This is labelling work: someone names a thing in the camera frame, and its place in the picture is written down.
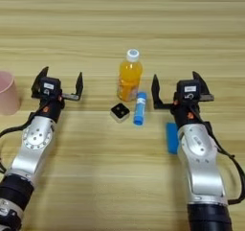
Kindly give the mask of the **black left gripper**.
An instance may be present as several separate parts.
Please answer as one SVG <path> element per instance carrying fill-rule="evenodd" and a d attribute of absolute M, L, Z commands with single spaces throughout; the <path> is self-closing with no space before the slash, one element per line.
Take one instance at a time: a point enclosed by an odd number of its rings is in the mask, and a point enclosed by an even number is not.
<path fill-rule="evenodd" d="M 55 123 L 58 121 L 61 110 L 65 107 L 65 101 L 78 102 L 80 100 L 83 90 L 83 77 L 82 72 L 79 73 L 76 83 L 76 94 L 59 94 L 59 95 L 39 95 L 41 79 L 47 76 L 49 67 L 44 67 L 36 76 L 32 86 L 32 96 L 39 99 L 39 108 L 33 113 L 33 116 L 45 117 L 53 120 Z"/>

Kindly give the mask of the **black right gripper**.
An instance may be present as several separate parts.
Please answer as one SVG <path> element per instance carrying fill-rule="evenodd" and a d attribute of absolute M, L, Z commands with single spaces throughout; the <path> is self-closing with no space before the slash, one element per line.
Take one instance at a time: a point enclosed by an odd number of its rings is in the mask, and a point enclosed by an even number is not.
<path fill-rule="evenodd" d="M 159 97 L 160 85 L 157 75 L 153 76 L 151 85 L 151 94 L 153 105 L 155 109 L 167 109 L 174 117 L 175 124 L 178 128 L 190 124 L 203 124 L 204 121 L 200 116 L 200 102 L 212 102 L 214 95 L 210 95 L 210 90 L 206 82 L 195 71 L 192 72 L 193 82 L 197 88 L 197 95 L 199 100 L 180 100 L 177 96 L 173 97 L 173 102 L 166 104 L 163 103 Z"/>

